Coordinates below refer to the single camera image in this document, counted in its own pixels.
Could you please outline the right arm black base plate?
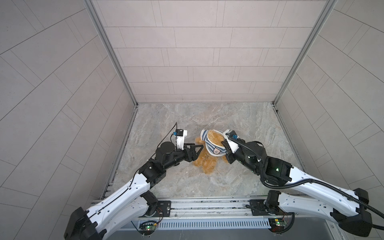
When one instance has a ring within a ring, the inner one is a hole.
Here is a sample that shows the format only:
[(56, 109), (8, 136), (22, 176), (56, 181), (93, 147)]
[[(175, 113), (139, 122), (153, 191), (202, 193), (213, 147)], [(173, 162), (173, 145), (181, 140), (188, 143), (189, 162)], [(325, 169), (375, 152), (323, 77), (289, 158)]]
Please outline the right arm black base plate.
[(267, 200), (250, 200), (246, 205), (253, 216), (290, 216), (292, 213), (284, 212), (277, 202), (269, 203)]

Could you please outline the blue white striped knit sweater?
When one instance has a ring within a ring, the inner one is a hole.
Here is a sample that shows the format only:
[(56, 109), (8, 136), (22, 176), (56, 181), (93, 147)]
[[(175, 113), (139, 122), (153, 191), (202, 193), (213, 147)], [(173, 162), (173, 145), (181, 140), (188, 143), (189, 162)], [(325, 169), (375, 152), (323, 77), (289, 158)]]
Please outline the blue white striped knit sweater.
[[(214, 134), (218, 134), (218, 144), (213, 141)], [(222, 132), (216, 130), (202, 130), (200, 137), (201, 140), (205, 142), (207, 151), (210, 155), (214, 157), (222, 157), (227, 153), (226, 148), (221, 144), (221, 138), (224, 137)]]

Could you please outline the brown teddy bear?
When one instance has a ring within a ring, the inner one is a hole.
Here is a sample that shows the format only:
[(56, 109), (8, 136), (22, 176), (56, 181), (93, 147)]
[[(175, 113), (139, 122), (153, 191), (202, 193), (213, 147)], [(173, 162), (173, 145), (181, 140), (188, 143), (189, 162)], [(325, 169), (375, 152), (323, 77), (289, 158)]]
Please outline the brown teddy bear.
[[(218, 137), (218, 134), (214, 134), (214, 138), (213, 138), (213, 141), (214, 143), (218, 144), (219, 143), (219, 137)], [(198, 168), (201, 168), (203, 173), (206, 174), (206, 175), (209, 175), (209, 174), (212, 174), (215, 170), (215, 167), (219, 161), (219, 159), (221, 159), (222, 157), (214, 157), (212, 155), (210, 155), (207, 151), (207, 148), (206, 148), (206, 144), (204, 141), (201, 140), (201, 137), (198, 137), (195, 139), (195, 143), (197, 145), (203, 145), (204, 146), (204, 149), (202, 150), (200, 156), (198, 157), (197, 160), (195, 160), (193, 162), (193, 165), (195, 167), (198, 167)]]

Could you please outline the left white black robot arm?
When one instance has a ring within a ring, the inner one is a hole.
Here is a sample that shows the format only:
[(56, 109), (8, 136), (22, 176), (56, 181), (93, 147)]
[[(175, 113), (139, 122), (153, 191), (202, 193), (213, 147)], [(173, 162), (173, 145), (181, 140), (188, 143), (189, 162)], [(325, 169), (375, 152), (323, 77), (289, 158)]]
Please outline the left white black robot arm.
[(87, 210), (79, 207), (70, 216), (64, 233), (66, 240), (106, 240), (129, 221), (151, 216), (158, 199), (150, 189), (165, 176), (167, 169), (182, 161), (197, 160), (203, 145), (185, 144), (177, 149), (171, 142), (162, 143), (133, 178), (100, 203)]

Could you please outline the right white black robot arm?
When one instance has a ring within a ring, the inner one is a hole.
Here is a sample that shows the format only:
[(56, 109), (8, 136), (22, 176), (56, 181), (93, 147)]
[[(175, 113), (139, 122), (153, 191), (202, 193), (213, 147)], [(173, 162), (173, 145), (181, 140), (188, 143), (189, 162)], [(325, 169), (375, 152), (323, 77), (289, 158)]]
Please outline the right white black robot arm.
[(232, 139), (222, 144), (229, 163), (240, 162), (270, 189), (265, 201), (268, 211), (312, 214), (337, 223), (355, 236), (370, 235), (374, 225), (368, 212), (367, 191), (339, 188), (312, 177), (286, 161), (268, 156), (258, 141)]

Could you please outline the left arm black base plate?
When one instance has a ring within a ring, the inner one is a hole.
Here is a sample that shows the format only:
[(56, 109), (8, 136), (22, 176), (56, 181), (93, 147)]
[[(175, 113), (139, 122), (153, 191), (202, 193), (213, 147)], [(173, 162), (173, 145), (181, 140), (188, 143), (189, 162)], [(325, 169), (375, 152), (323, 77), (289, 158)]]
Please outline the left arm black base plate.
[(141, 218), (169, 217), (171, 214), (171, 201), (159, 201), (153, 213), (147, 212)]

